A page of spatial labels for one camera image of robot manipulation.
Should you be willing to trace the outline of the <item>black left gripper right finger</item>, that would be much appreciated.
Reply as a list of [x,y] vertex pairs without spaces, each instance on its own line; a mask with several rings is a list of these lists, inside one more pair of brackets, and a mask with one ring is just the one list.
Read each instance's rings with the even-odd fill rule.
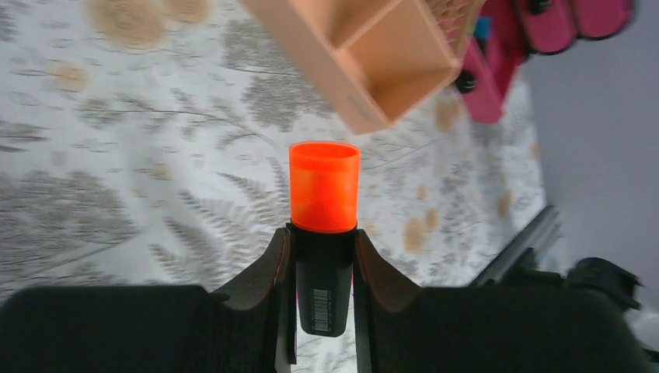
[[355,242],[360,372],[649,372],[613,292],[537,270],[523,285],[422,288]]

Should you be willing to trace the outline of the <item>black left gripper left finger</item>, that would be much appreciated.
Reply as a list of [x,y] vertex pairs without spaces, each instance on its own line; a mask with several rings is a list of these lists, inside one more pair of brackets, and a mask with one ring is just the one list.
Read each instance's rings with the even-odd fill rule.
[[3,372],[289,372],[291,235],[215,291],[199,285],[40,286],[1,307]]

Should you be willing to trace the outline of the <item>orange cap black highlighter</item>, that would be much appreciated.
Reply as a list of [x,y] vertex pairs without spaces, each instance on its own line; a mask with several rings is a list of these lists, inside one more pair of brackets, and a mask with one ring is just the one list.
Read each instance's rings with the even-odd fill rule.
[[338,337],[347,325],[361,151],[304,141],[289,148],[291,222],[302,329]]

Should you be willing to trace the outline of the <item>blue cap black highlighter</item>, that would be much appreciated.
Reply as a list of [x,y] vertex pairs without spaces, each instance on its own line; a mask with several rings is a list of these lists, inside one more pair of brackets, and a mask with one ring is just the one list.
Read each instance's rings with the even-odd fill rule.
[[488,40],[491,34],[492,19],[489,16],[479,16],[476,20],[473,36],[476,40]]

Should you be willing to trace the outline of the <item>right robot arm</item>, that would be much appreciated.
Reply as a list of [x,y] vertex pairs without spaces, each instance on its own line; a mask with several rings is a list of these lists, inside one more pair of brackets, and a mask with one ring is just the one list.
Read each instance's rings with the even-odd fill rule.
[[607,260],[579,260],[562,275],[542,270],[530,247],[503,252],[485,283],[512,296],[511,360],[522,372],[655,372],[658,349],[624,317],[639,311],[637,276]]

